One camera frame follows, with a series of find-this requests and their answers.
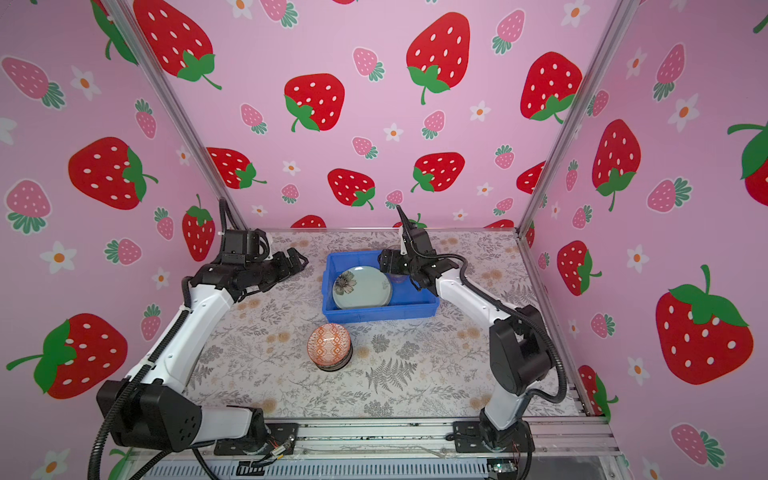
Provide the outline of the orange patterned top bowl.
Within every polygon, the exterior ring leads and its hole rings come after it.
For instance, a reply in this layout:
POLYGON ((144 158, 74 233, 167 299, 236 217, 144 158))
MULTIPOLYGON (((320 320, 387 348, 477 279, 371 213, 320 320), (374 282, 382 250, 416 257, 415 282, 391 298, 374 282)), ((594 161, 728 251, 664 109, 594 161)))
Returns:
POLYGON ((348 330, 335 323, 326 323, 316 328, 307 342, 307 353, 313 363, 331 363, 341 359, 350 348, 353 349, 348 330))

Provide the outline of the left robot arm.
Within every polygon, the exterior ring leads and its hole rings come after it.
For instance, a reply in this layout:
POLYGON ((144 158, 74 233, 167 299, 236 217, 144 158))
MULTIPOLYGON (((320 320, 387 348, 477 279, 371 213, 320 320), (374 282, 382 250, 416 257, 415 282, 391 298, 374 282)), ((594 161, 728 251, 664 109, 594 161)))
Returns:
POLYGON ((183 303, 150 351, 120 381, 97 393, 104 420, 92 452, 117 445, 167 452, 220 440, 248 449, 268 443, 263 413, 252 407, 203 407, 184 393, 202 350, 225 314, 250 294, 265 293, 301 273, 308 260, 296 249, 268 259, 225 255, 182 281, 183 303))

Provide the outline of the green flower plate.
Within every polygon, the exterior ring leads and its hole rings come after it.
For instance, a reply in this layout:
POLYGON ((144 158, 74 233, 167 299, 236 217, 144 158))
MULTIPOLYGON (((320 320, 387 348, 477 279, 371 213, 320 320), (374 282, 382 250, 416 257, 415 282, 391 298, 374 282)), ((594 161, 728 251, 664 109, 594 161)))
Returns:
POLYGON ((342 310, 385 307, 393 287, 389 278, 371 266, 357 266, 342 272, 332 285, 332 297, 342 310))

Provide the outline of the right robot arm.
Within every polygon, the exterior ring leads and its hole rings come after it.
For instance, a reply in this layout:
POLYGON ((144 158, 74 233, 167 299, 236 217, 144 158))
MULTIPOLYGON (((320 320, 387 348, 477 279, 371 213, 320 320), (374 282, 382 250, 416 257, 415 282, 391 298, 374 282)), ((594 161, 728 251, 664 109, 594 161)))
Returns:
POLYGON ((496 386, 479 416, 479 438, 486 448, 503 451, 517 435, 530 434, 524 416, 533 398, 552 404, 565 400, 564 362, 536 307, 515 307, 476 285, 467 276, 468 261, 457 254, 386 249, 378 263, 382 272, 407 275, 417 289, 430 291, 488 327, 496 386))

